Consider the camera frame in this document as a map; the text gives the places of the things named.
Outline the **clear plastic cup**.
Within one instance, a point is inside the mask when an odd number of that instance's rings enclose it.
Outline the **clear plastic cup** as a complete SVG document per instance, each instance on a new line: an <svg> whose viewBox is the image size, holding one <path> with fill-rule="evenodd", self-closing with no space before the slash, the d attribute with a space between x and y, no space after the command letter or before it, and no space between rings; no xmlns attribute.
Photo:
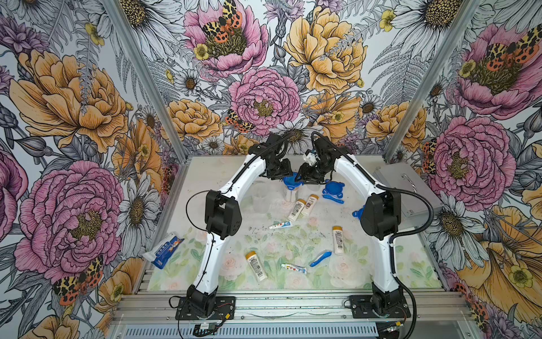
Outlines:
<svg viewBox="0 0 542 339"><path fill-rule="evenodd" d="M283 192L283 198L285 202L295 203L298 200L298 193L299 193L298 188L289 189L288 187L286 187Z"/></svg>
<svg viewBox="0 0 542 339"><path fill-rule="evenodd" d="M269 211L271 205L270 190L266 184L257 183L253 187L253 209L256 213L265 214Z"/></svg>

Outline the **white bottle near front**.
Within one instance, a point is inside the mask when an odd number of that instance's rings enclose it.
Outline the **white bottle near front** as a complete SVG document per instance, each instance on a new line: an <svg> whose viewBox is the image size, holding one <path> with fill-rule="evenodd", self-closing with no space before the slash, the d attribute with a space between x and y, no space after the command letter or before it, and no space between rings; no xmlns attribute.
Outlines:
<svg viewBox="0 0 542 339"><path fill-rule="evenodd" d="M258 258L258 255L255 253L255 251L250 251L248 254L245 255L245 257L246 257L246 260L248 261L248 265L251 267L252 271L254 272L258 282L262 282L268 278L263 268L263 265L261 264L261 261Z"/></svg>

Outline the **toothpaste tube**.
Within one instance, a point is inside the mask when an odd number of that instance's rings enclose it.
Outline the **toothpaste tube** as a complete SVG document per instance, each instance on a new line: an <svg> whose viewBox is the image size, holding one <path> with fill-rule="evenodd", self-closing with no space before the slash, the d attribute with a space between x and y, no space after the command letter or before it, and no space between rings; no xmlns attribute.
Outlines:
<svg viewBox="0 0 542 339"><path fill-rule="evenodd" d="M294 272L298 272L298 273L302 273L302 274L307 274L307 269L302 267L302 266L297 266L297 265L294 265L294 264L284 263L284 264L281 265L281 267L283 269L286 269L286 270L290 270L290 271L294 271Z"/></svg>
<svg viewBox="0 0 542 339"><path fill-rule="evenodd" d="M293 224L290 221L282 222L282 223L275 223L269 227L270 230L278 230L282 228L288 228L292 227Z"/></svg>

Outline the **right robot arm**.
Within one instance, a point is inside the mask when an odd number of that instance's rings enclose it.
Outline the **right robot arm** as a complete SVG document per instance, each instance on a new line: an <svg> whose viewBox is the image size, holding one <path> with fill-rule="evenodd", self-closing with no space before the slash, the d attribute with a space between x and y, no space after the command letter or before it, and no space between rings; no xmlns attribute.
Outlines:
<svg viewBox="0 0 542 339"><path fill-rule="evenodd" d="M400 223L400 195L392 193L363 168L345 147L335 145L323 134L311 134L312 149L306 151L297 181L322 184L327 174L337 172L364 200L359 218L361 228L371 238L373 274L371 304L378 316L387 316L402 306L403 288L397 282L392 236Z"/></svg>

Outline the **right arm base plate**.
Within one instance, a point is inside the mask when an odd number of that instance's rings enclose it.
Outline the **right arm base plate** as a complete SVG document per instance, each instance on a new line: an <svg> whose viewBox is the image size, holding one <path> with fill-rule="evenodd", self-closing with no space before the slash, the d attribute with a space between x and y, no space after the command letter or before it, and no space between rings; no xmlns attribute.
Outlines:
<svg viewBox="0 0 542 339"><path fill-rule="evenodd" d="M412 315L405 297L399 297L391 305L376 301L371 295L350 295L346 308L354 319L409 319Z"/></svg>

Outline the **blue toothbrush case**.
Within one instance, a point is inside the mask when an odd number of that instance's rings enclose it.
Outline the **blue toothbrush case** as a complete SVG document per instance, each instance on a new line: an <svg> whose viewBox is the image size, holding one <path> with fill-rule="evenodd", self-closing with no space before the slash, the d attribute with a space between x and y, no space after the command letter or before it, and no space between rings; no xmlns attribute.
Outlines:
<svg viewBox="0 0 542 339"><path fill-rule="evenodd" d="M344 204L344 200L337 198L336 196L333 196L333 195L323 194L323 198L330 201L334 201L335 203L338 203L338 204Z"/></svg>
<svg viewBox="0 0 542 339"><path fill-rule="evenodd" d="M314 260L312 262L310 262L309 266L311 268L313 267L316 267L317 265L319 265L322 261L324 261L325 259L331 257L331 255L333 254L332 251L322 251L320 254L318 254L316 256L316 258L314 258Z"/></svg>

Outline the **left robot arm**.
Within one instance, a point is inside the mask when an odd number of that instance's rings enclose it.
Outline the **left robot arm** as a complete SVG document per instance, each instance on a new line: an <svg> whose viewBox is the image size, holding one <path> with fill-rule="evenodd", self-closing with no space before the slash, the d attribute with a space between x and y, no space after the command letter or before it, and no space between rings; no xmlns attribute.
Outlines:
<svg viewBox="0 0 542 339"><path fill-rule="evenodd" d="M184 309L205 318L213 314L222 256L242 223L241 200L259 177L278 180L292 175L290 161L285 158L289 137L290 133L270 134L266 142L251 146L232 178L222 188L206 192L206 249L198 275L187 289Z"/></svg>

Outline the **white bottle yellow cap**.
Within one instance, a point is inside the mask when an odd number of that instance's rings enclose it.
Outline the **white bottle yellow cap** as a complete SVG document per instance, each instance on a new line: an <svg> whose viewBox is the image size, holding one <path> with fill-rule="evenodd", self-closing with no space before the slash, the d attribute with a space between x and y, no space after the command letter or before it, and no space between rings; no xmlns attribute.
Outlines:
<svg viewBox="0 0 542 339"><path fill-rule="evenodd" d="M337 255L344 254L344 233L341 226L333 226L333 244L334 253Z"/></svg>
<svg viewBox="0 0 542 339"><path fill-rule="evenodd" d="M308 217L310 216L312 210L314 209L315 205L317 204L319 200L319 197L318 195L315 195L315 194L311 194L307 201L306 201L306 204L305 204L305 207L303 208L301 214L302 216L304 217Z"/></svg>
<svg viewBox="0 0 542 339"><path fill-rule="evenodd" d="M287 219L290 221L290 222L295 222L297 221L297 219L299 218L299 216L301 215L301 212L303 211L303 209L305 208L306 206L306 202L305 200L303 199L298 199L295 203L294 203L294 207L292 208L290 214L288 215Z"/></svg>

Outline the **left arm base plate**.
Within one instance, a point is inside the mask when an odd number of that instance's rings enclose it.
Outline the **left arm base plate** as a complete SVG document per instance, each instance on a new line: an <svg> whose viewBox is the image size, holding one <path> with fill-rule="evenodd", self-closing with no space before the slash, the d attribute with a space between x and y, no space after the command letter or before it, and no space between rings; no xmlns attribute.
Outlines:
<svg viewBox="0 0 542 339"><path fill-rule="evenodd" d="M200 306L187 297L181 297L176 307L175 319L178 321L232 320L236 303L237 298L234 296L218 296Z"/></svg>

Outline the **blue white packet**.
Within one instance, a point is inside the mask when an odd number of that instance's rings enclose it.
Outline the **blue white packet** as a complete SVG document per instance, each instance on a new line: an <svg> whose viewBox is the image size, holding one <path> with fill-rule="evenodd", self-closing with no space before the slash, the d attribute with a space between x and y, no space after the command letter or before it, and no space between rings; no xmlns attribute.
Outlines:
<svg viewBox="0 0 542 339"><path fill-rule="evenodd" d="M143 258L156 268L163 269L184 240L176 232L168 233L151 251L145 252Z"/></svg>

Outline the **blue lid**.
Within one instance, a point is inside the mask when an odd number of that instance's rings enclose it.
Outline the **blue lid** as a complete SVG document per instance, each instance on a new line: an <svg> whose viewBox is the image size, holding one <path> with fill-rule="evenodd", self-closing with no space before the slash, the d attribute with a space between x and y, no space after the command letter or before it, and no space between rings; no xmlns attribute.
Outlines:
<svg viewBox="0 0 542 339"><path fill-rule="evenodd" d="M358 220L361 220L361 217L363 215L363 212L364 212L364 207L358 209L358 210L355 210L353 213L352 213L352 216Z"/></svg>
<svg viewBox="0 0 542 339"><path fill-rule="evenodd" d="M297 175L297 172L293 172L292 175L281 179L287 190L296 191L300 186L303 185L303 182L300 179L297 179Z"/></svg>
<svg viewBox="0 0 542 339"><path fill-rule="evenodd" d="M327 181L322 194L341 200L343 198L344 186L345 184L342 182Z"/></svg>

